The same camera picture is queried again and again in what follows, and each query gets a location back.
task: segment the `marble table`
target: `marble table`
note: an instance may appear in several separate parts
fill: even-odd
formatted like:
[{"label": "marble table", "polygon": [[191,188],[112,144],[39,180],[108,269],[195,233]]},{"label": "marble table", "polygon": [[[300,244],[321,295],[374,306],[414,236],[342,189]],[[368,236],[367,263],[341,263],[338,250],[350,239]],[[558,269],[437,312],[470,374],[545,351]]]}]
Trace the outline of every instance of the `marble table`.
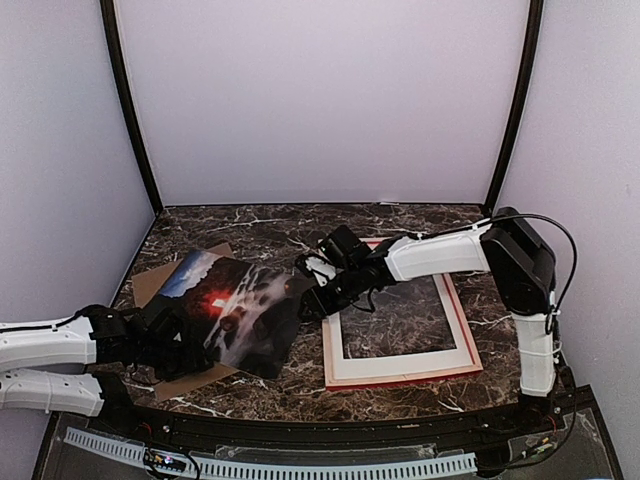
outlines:
[{"label": "marble table", "polygon": [[[236,258],[293,272],[294,259],[340,224],[361,237],[433,232],[481,218],[469,205],[259,205],[167,208],[157,219],[131,275],[228,242]],[[173,412],[246,420],[334,422],[395,420],[484,409],[517,401],[520,376],[516,332],[488,274],[452,275],[484,371],[473,376],[399,388],[324,389],[319,324],[303,324],[280,377],[237,373],[158,402],[150,387],[117,365],[135,403]],[[133,306],[130,277],[116,308]],[[402,332],[395,338],[401,339]]]}]

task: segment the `perforated metal strip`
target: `perforated metal strip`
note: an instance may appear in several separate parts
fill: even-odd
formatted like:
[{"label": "perforated metal strip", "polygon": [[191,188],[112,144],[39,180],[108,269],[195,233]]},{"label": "perforated metal strip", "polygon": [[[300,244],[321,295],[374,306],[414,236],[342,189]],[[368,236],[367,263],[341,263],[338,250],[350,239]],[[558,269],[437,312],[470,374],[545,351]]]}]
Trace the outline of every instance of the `perforated metal strip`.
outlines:
[{"label": "perforated metal strip", "polygon": [[[67,429],[64,441],[111,460],[145,468],[142,462],[145,450],[143,445],[126,443],[75,428]],[[175,452],[154,450],[176,455]],[[335,467],[248,464],[197,455],[193,455],[193,458],[200,466],[200,478],[203,480],[417,480],[446,478],[477,471],[473,453],[412,462]],[[158,470],[176,473],[160,467]],[[181,474],[182,477],[195,478],[195,473],[193,464],[187,461],[187,469]]]}]

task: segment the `black frame post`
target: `black frame post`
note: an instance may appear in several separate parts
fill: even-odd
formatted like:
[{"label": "black frame post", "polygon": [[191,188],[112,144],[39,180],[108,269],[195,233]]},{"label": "black frame post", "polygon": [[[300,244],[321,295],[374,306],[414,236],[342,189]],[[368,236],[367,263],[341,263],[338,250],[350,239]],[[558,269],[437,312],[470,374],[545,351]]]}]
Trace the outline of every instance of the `black frame post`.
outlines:
[{"label": "black frame post", "polygon": [[133,97],[129,88],[127,71],[125,68],[124,55],[122,54],[122,46],[120,45],[120,35],[118,34],[118,22],[116,19],[115,5],[113,0],[100,0],[100,9],[102,10],[102,22],[104,24],[104,34],[107,38],[107,47],[109,48],[109,57],[111,58],[111,68],[113,69],[113,77],[116,81],[118,89],[118,97],[120,97],[120,106],[122,114],[129,132],[129,139],[133,147],[133,153],[140,169],[140,175],[144,182],[149,202],[153,207],[156,216],[162,212],[164,206],[160,198],[158,186],[151,171],[151,164],[147,151],[144,148],[138,117],[133,106]]},{"label": "black frame post", "polygon": [[486,216],[490,216],[496,207],[498,198],[500,197],[500,191],[502,190],[502,184],[507,175],[516,137],[518,136],[522,112],[524,111],[527,92],[529,91],[531,73],[533,72],[533,60],[536,55],[540,24],[542,23],[543,4],[543,0],[531,0],[529,4],[529,19],[527,20],[522,58],[520,59],[520,69],[518,70],[518,79],[513,94],[511,110],[509,111],[509,119],[507,120],[507,127],[502,139],[502,146],[498,154],[496,168],[493,171],[491,185],[489,186],[487,197],[482,206],[483,213]]}]

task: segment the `black metal bar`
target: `black metal bar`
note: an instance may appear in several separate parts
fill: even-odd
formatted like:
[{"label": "black metal bar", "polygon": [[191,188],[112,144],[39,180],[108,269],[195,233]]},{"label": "black metal bar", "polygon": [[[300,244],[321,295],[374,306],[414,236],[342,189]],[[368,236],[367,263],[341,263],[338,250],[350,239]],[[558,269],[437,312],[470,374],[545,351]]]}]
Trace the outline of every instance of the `black metal bar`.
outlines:
[{"label": "black metal bar", "polygon": [[538,34],[540,33],[540,24],[542,22],[543,4],[543,0],[531,0],[529,4],[529,19],[527,20],[522,58],[520,59],[520,69],[518,71],[518,79],[513,94],[509,119],[507,120],[507,127],[502,139],[500,153],[498,154],[498,161],[493,171],[491,185],[489,186],[487,197],[482,206],[485,215],[491,215],[498,202],[500,190],[502,189],[502,184],[504,183],[504,178],[509,168],[513,147],[516,143],[516,137],[518,136],[518,128],[520,127],[520,120],[522,119],[522,112],[524,111],[524,104],[527,99],[527,91],[529,90],[529,82],[533,71],[533,60],[536,56]]},{"label": "black metal bar", "polygon": [[124,121],[127,125],[127,131],[129,132],[129,139],[133,147],[133,153],[136,156],[136,161],[138,162],[138,168],[140,169],[140,175],[147,190],[149,201],[151,202],[153,211],[158,215],[164,207],[160,193],[158,192],[158,186],[153,177],[147,151],[144,148],[138,117],[136,116],[136,111],[133,106],[133,98],[131,96],[131,89],[129,88],[122,46],[120,45],[120,36],[118,35],[118,23],[113,0],[100,0],[100,8],[102,10],[104,34],[107,38],[107,47],[109,48],[109,57],[111,58],[111,68],[113,69],[113,77],[115,78],[118,96],[120,97],[122,114],[124,115]]}]

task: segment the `white wall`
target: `white wall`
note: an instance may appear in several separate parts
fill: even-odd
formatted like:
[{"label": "white wall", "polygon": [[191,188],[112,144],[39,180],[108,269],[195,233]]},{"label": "white wall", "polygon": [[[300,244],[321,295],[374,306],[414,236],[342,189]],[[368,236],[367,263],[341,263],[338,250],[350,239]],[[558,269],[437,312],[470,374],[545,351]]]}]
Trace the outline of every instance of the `white wall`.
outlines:
[{"label": "white wall", "polygon": [[165,203],[482,202],[528,4],[118,1]]},{"label": "white wall", "polygon": [[[637,478],[640,444],[639,26],[633,0],[545,5],[501,199],[555,217],[576,237],[565,351],[579,383],[595,390],[626,478]],[[566,267],[568,247],[554,246]]]},{"label": "white wall", "polygon": [[[152,221],[97,1],[0,2],[0,321],[109,303]],[[0,477],[47,416],[0,411]]]}]

